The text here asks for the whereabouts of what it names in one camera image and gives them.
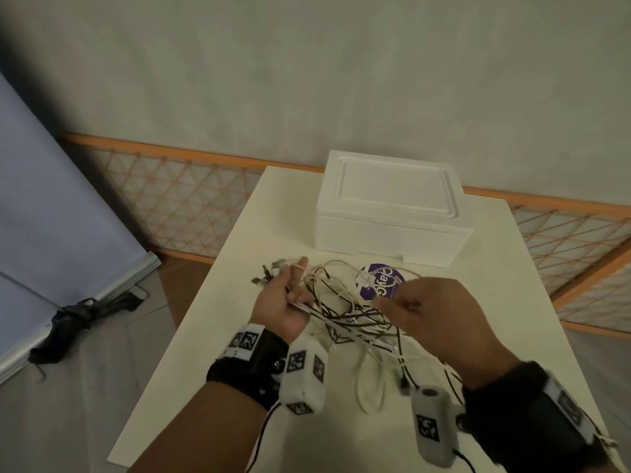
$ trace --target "white foam box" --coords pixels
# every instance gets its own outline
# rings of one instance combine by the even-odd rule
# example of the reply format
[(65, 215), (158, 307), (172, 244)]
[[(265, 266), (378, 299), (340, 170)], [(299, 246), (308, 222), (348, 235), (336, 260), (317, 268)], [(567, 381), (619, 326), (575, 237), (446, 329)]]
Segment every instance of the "white foam box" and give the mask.
[(453, 166), (332, 150), (315, 247), (448, 267), (473, 232)]

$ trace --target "tabletop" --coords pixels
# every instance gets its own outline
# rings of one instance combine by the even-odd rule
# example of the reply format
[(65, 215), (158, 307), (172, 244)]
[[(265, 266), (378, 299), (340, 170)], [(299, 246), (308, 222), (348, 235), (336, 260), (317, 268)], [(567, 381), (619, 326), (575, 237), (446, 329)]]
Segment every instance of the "tabletop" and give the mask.
[[(500, 340), (517, 356), (551, 370), (579, 405), (602, 425), (558, 317), (522, 236), (502, 199), (466, 196), (475, 231), (448, 268), (405, 264), (376, 255), (347, 255), (314, 248), (316, 203), (322, 174), (267, 168), (223, 246), (199, 293), (154, 372), (108, 461), (130, 466), (205, 381), (217, 355), (243, 326), (260, 292), (250, 280), (261, 266), (307, 255), (316, 265), (341, 259), (356, 267), (386, 263), (422, 276), (455, 278), (484, 309)], [(329, 354), (326, 406), (318, 415), (295, 417), (280, 408), (268, 424), (253, 471), (439, 471), (416, 451), (408, 397), (387, 375), (379, 413), (360, 411), (354, 393), (360, 349), (345, 344)], [(362, 371), (366, 402), (378, 386)], [(444, 381), (436, 369), (414, 365), (417, 383)], [(495, 467), (477, 443), (460, 435), (460, 449), (477, 471)], [(453, 471), (468, 467), (457, 460)]]

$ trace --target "purple sticker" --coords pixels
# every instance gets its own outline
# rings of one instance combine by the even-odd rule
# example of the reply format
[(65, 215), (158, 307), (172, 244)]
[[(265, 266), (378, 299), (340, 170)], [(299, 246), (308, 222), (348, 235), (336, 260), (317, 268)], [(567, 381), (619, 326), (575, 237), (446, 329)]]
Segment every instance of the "purple sticker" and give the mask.
[(400, 282), (405, 282), (405, 279), (398, 270), (384, 263), (371, 263), (368, 268), (364, 267), (362, 271), (357, 274), (357, 278), (355, 279), (355, 285), (359, 290), (359, 295), (364, 300), (372, 300), (375, 296), (375, 291), (370, 287), (367, 281), (369, 276), (366, 275), (366, 272), (374, 272), (376, 270), (378, 272), (375, 273), (374, 282), (380, 297), (391, 298), (394, 295), (396, 286)]

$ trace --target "black wrist strap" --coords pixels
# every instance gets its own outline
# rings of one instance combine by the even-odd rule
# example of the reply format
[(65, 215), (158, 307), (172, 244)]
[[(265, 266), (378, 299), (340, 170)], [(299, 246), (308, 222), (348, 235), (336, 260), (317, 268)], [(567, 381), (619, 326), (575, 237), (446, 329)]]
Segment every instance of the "black wrist strap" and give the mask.
[(547, 381), (548, 373), (528, 362), (480, 389), (464, 388), (467, 429), (508, 473), (578, 473), (604, 465), (609, 458), (600, 441), (585, 442), (543, 393)]
[[(276, 334), (263, 330), (260, 334), (253, 334), (258, 335), (258, 338), (254, 348), (248, 349), (242, 340), (248, 333), (242, 329), (236, 334), (222, 357), (209, 368), (206, 381), (225, 383), (269, 410), (278, 402), (280, 389), (279, 382), (272, 375), (283, 371), (289, 346)], [(244, 353), (238, 350), (246, 350), (245, 357), (249, 357), (249, 360), (236, 357), (238, 353)]]

